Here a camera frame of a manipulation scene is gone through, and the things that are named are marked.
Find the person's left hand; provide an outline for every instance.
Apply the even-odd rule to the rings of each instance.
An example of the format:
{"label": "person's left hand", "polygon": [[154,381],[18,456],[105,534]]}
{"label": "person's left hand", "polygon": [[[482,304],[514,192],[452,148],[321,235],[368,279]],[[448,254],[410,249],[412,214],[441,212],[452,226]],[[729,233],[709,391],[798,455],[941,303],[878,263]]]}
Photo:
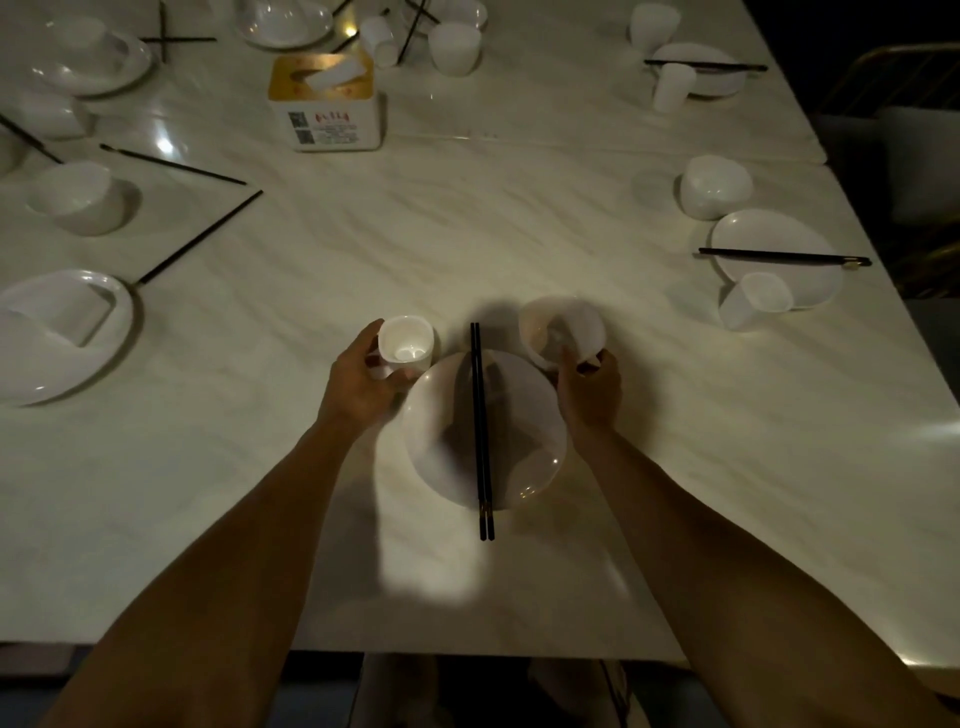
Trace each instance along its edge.
{"label": "person's left hand", "polygon": [[344,428],[359,437],[390,408],[394,395],[413,385],[418,373],[400,369],[386,379],[374,379],[367,366],[368,356],[376,351],[376,335],[383,319],[367,324],[330,367],[324,400],[317,415],[318,425]]}

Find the black chopsticks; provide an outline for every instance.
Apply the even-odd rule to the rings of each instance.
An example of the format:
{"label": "black chopsticks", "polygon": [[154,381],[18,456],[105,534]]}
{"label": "black chopsticks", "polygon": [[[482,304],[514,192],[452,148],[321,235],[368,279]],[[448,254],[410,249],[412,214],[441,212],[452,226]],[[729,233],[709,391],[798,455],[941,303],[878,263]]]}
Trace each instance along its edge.
{"label": "black chopsticks", "polygon": [[772,263],[805,263],[819,265],[845,265],[859,268],[873,265],[868,257],[861,255],[825,255],[822,253],[783,253],[781,251],[741,251],[735,248],[701,248],[700,255],[722,255],[744,260],[766,260]]}
{"label": "black chopsticks", "polygon": [[181,257],[183,257],[186,253],[188,253],[192,248],[196,247],[196,246],[199,245],[201,242],[203,242],[203,240],[204,240],[206,237],[208,237],[211,233],[213,233],[213,232],[215,232],[217,229],[219,229],[227,220],[229,220],[231,217],[233,217],[235,214],[237,214],[237,212],[239,212],[239,211],[242,210],[244,207],[246,207],[247,205],[249,205],[251,202],[253,202],[256,198],[258,198],[258,197],[259,197],[260,195],[262,195],[262,194],[263,194],[263,190],[262,190],[262,189],[258,189],[258,190],[257,190],[256,192],[254,192],[250,197],[248,197],[246,200],[244,200],[242,203],[240,203],[238,206],[236,206],[234,209],[232,209],[230,212],[228,212],[228,213],[227,213],[226,215],[224,215],[222,218],[220,218],[219,220],[217,220],[217,222],[215,222],[213,225],[209,226],[206,230],[204,230],[204,231],[201,232],[200,234],[195,235],[195,236],[194,236],[191,240],[189,240],[185,245],[183,245],[182,247],[180,247],[179,249],[177,249],[172,255],[170,255],[170,257],[168,257],[168,258],[166,258],[165,260],[161,261],[156,267],[153,268],[153,270],[149,271],[149,272],[146,273],[140,280],[138,280],[137,283],[138,283],[139,285],[146,285],[146,284],[149,283],[151,280],[153,280],[154,278],[156,278],[157,276],[159,276],[161,273],[163,273],[163,271],[165,271],[167,268],[169,268],[171,265],[173,265],[175,262],[177,262]]}
{"label": "black chopsticks", "polygon": [[[413,8],[414,10],[419,10],[419,9],[420,9],[420,6],[418,6],[417,3],[414,2],[414,0],[403,0],[403,2],[405,2],[407,5],[409,5],[409,6],[410,6],[411,8]],[[436,15],[431,14],[430,11],[426,9],[426,6],[424,6],[424,8],[423,8],[423,15],[424,15],[424,17],[426,17],[427,20],[432,20],[432,21],[435,22],[437,25],[440,25],[440,19],[439,19]]]}
{"label": "black chopsticks", "polygon": [[769,66],[763,65],[762,63],[716,63],[713,61],[672,61],[670,59],[666,60],[657,60],[657,59],[646,59],[644,63],[647,65],[667,65],[668,63],[682,63],[683,65],[688,65],[690,68],[695,68],[698,71],[768,71],[770,70]]}
{"label": "black chopsticks", "polygon": [[8,119],[3,114],[0,114],[0,124],[7,127],[7,129],[9,129],[13,135],[20,137],[20,139],[22,139],[29,146],[36,149],[38,152],[40,152],[42,155],[44,155],[48,159],[52,159],[57,164],[63,164],[62,159],[60,159],[59,157],[56,157],[53,153],[47,151],[47,148],[43,146],[42,141],[37,139],[26,129],[21,129],[19,126],[14,124],[10,119]]}
{"label": "black chopsticks", "polygon": [[420,5],[417,7],[417,14],[414,15],[414,21],[410,24],[410,33],[407,34],[407,39],[403,41],[403,48],[400,50],[400,55],[396,59],[397,65],[403,63],[403,57],[407,55],[407,46],[410,45],[410,38],[412,38],[414,33],[417,31],[417,24],[420,23],[420,16],[425,12],[426,0],[420,0]]}
{"label": "black chopsticks", "polygon": [[234,184],[246,184],[243,180],[237,180],[235,177],[228,177],[227,175],[218,175],[216,172],[207,172],[205,169],[198,169],[197,167],[191,167],[186,164],[180,164],[175,161],[170,161],[169,159],[161,159],[160,157],[151,157],[150,155],[141,155],[139,152],[131,152],[129,149],[117,149],[116,147],[111,147],[108,144],[101,144],[100,148],[105,152],[116,152],[117,154],[123,155],[124,157],[132,157],[134,159],[143,159],[144,161],[151,161],[156,164],[162,164],[164,167],[173,167],[174,169],[180,169],[183,172],[193,172],[195,175],[204,175],[205,177],[212,177],[214,180],[223,180],[224,182],[233,182]]}
{"label": "black chopsticks", "polygon": [[473,382],[473,444],[477,456],[477,499],[480,502],[480,541],[493,540],[493,490],[490,480],[490,440],[487,396],[483,385],[483,346],[480,325],[470,324],[470,368]]}
{"label": "black chopsticks", "polygon": [[142,37],[144,43],[215,43],[217,38],[214,36],[164,36],[164,37]]}

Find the person's right hand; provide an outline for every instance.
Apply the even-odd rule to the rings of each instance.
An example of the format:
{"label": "person's right hand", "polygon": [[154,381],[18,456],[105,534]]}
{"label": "person's right hand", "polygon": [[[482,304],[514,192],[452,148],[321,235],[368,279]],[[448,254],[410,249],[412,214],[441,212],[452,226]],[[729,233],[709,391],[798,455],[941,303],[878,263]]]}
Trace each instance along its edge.
{"label": "person's right hand", "polygon": [[606,349],[598,354],[600,369],[582,375],[577,359],[569,349],[561,354],[557,395],[560,412],[577,449],[592,434],[613,432],[620,408],[620,368],[616,357]]}

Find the hand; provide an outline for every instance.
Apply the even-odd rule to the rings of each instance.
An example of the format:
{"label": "hand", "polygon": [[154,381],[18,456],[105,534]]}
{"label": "hand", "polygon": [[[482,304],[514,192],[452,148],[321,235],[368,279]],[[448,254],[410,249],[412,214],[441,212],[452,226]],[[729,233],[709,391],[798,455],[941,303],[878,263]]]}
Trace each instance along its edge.
{"label": "hand", "polygon": [[582,375],[577,359],[569,349],[561,352],[557,395],[560,412],[577,449],[591,434],[613,432],[620,408],[620,368],[616,357],[606,349],[598,354],[600,369]]}
{"label": "hand", "polygon": [[386,379],[374,379],[367,359],[376,352],[376,334],[383,319],[367,324],[330,367],[318,425],[333,425],[359,437],[390,408],[394,395],[409,389],[418,373],[400,369]]}

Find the dining table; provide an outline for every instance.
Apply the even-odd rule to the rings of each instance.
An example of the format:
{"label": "dining table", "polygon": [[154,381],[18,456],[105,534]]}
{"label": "dining table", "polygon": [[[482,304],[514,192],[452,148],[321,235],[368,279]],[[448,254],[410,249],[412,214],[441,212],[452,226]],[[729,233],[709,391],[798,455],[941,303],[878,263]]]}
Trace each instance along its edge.
{"label": "dining table", "polygon": [[[229,7],[170,0],[172,35],[218,41],[171,44],[150,77],[90,102],[92,138],[49,144],[135,182],[128,225],[91,239],[44,228],[23,208],[29,178],[51,163],[36,153],[0,179],[0,285],[91,267],[126,282],[137,307],[128,345],[98,376],[0,408],[0,642],[96,642],[297,442],[330,365],[369,321],[424,317],[435,360],[467,351],[474,321],[487,348],[522,355],[519,308],[563,294],[605,321],[625,437],[907,664],[960,667],[960,409],[741,1],[673,4],[678,39],[770,70],[736,96],[658,115],[653,72],[625,37],[630,3],[490,0],[471,75],[441,76],[416,35],[402,65],[376,72],[382,146],[300,154],[266,102],[276,53],[240,40]],[[20,34],[65,7],[24,10]],[[310,50],[381,9],[356,0]],[[83,10],[156,32],[146,0]],[[404,15],[391,6],[395,34]],[[22,83],[37,79],[25,70]],[[712,223],[678,203],[687,162],[708,153],[747,168],[750,207],[875,264],[846,273],[828,304],[724,329],[730,283],[696,255]],[[350,452],[294,647],[684,658],[572,447],[550,486],[498,511],[495,541],[481,542],[476,511],[424,483],[403,432],[401,405]]]}

